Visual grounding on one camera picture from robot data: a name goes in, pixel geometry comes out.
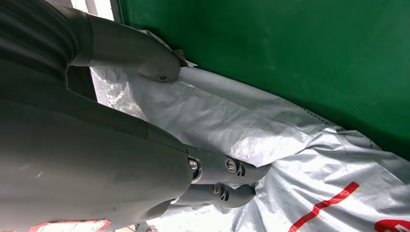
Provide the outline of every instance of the plastic sheet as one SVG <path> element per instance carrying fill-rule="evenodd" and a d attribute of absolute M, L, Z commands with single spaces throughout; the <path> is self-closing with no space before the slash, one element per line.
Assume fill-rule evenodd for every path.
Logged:
<path fill-rule="evenodd" d="M 128 70 L 92 75 L 102 104 L 186 144 L 272 164 L 249 204 L 168 211 L 148 222 L 161 232 L 410 231 L 410 163 L 357 131 L 197 68 L 170 84 Z"/>

